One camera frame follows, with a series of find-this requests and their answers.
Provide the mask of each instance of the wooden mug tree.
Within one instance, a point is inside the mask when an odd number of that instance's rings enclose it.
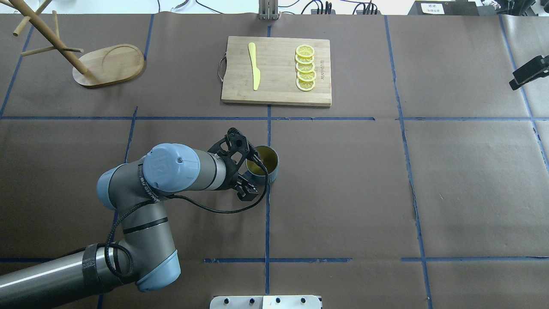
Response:
[[[22,56],[42,53],[57,49],[70,64],[72,64],[72,77],[82,86],[88,88],[102,87],[133,79],[145,65],[143,53],[139,48],[130,44],[114,45],[107,48],[85,54],[78,59],[73,52],[83,52],[79,48],[67,47],[59,37],[59,25],[57,13],[53,11],[55,32],[50,29],[38,15],[52,0],[46,0],[34,12],[23,0],[0,0],[0,3],[18,10],[23,20],[13,31],[18,36],[27,23],[31,23],[52,46],[35,49],[21,53]]]

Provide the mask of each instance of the green cup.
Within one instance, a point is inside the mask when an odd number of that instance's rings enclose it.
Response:
[[[267,168],[269,182],[274,183],[278,175],[279,158],[277,152],[269,146],[255,147],[259,153],[261,161]],[[244,173],[244,177],[254,185],[262,185],[265,183],[265,172],[253,161],[246,160],[246,168],[248,171]]]

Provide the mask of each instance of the lemon slice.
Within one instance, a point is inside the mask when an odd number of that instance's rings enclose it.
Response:
[[[310,45],[299,45],[295,49],[295,54],[303,58],[311,58],[315,55],[315,49]]]
[[[303,91],[311,91],[316,86],[315,81],[302,81],[299,78],[295,79],[295,85]]]
[[[311,58],[303,58],[303,57],[299,57],[298,55],[295,55],[295,61],[301,64],[309,64],[315,61],[315,56]]]
[[[312,71],[315,70],[315,64],[314,63],[309,63],[309,64],[296,63],[295,69],[301,73],[311,73]]]
[[[316,72],[312,71],[311,73],[301,73],[298,72],[298,79],[301,81],[314,81],[316,79]]]

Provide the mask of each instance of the wooden cutting board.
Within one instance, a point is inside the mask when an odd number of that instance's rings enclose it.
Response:
[[[253,89],[248,43],[256,46],[261,82]],[[316,86],[301,91],[295,84],[295,49],[308,44],[315,49]],[[310,38],[230,36],[227,42],[227,70],[221,101],[227,103],[332,105],[330,41]]]

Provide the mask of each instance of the cutting board handle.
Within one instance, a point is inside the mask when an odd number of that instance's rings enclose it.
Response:
[[[221,83],[223,83],[223,77],[221,77],[221,63],[223,63],[223,60],[225,60],[225,73],[227,73],[227,52],[225,52],[223,58],[219,60],[219,66],[217,67],[217,76],[219,76],[219,80],[221,80]]]

